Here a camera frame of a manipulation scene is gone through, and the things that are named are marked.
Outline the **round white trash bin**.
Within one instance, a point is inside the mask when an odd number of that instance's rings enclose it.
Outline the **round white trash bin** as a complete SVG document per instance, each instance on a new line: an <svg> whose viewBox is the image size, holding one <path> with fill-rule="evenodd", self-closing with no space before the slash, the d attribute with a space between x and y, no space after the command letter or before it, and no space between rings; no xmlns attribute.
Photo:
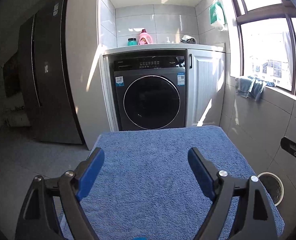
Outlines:
<svg viewBox="0 0 296 240"><path fill-rule="evenodd" d="M258 175L266 191L269 193L275 206L278 206L284 198L284 185L281 179L272 172L262 172Z"/></svg>

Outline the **blue cloth on sill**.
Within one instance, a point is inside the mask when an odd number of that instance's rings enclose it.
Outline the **blue cloth on sill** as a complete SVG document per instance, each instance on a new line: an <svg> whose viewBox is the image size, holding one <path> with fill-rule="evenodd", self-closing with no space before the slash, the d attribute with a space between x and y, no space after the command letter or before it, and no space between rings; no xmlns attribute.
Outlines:
<svg viewBox="0 0 296 240"><path fill-rule="evenodd" d="M275 87L275 83L252 76L240 76L235 78L235 90L237 95L254 99L256 102L260 101L265 87Z"/></svg>

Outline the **blue terry towel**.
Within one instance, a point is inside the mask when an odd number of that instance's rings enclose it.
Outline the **blue terry towel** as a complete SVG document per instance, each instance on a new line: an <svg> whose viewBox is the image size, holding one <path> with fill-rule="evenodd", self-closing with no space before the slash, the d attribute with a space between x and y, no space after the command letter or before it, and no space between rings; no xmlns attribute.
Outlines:
<svg viewBox="0 0 296 240"><path fill-rule="evenodd" d="M254 175L218 126L100 135L105 161L81 206L100 239L193 239L211 201L188 163L198 148L233 177Z"/></svg>

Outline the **white cabinet door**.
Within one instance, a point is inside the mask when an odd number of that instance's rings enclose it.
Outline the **white cabinet door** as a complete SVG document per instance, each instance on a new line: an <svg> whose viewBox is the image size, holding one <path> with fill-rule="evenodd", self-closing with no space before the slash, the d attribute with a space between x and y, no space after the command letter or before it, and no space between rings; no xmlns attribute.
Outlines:
<svg viewBox="0 0 296 240"><path fill-rule="evenodd" d="M186 126L219 126L225 80L226 55L219 51L187 51Z"/></svg>

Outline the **green white hanging bag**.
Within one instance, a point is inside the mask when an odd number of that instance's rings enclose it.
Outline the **green white hanging bag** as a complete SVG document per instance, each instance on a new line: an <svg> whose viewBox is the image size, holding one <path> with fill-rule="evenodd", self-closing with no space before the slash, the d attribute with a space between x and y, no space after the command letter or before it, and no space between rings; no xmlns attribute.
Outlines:
<svg viewBox="0 0 296 240"><path fill-rule="evenodd" d="M209 21L210 25L218 31L227 31L227 19L220 0L213 0L209 7Z"/></svg>

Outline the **dark grey washing machine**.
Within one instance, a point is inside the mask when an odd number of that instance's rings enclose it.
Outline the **dark grey washing machine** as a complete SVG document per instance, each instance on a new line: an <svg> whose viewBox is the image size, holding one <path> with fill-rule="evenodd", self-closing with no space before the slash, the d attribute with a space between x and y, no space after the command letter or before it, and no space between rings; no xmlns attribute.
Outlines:
<svg viewBox="0 0 296 240"><path fill-rule="evenodd" d="M114 60L112 87L121 131L185 126L185 60L186 57L179 53Z"/></svg>

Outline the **pink detergent bottle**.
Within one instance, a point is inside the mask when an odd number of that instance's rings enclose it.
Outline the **pink detergent bottle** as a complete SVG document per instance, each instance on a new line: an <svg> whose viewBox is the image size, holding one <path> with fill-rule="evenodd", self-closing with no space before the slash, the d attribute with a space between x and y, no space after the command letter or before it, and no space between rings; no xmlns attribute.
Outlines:
<svg viewBox="0 0 296 240"><path fill-rule="evenodd" d="M152 39L151 35L149 35L145 29L142 29L142 31L139 35L138 44L139 45L153 44L153 39Z"/></svg>

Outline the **dark refrigerator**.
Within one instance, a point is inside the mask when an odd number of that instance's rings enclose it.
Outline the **dark refrigerator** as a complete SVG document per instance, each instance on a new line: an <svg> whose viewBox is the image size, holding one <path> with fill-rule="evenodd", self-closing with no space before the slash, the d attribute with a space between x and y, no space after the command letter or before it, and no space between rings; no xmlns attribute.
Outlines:
<svg viewBox="0 0 296 240"><path fill-rule="evenodd" d="M53 0L19 29L19 80L34 137L83 144L66 59L67 0Z"/></svg>

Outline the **teal lidded jar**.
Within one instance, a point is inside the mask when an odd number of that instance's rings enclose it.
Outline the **teal lidded jar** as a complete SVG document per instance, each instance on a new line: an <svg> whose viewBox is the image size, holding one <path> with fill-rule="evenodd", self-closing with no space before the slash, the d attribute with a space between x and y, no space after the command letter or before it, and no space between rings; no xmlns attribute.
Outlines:
<svg viewBox="0 0 296 240"><path fill-rule="evenodd" d="M127 40L127 45L128 46L136 46L137 45L137 39L136 38L128 38Z"/></svg>

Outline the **window frame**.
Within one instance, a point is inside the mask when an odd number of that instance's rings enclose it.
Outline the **window frame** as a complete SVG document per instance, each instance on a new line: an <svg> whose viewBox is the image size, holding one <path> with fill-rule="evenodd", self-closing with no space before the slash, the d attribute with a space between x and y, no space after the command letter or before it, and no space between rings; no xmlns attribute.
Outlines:
<svg viewBox="0 0 296 240"><path fill-rule="evenodd" d="M241 75L296 96L296 0L232 0Z"/></svg>

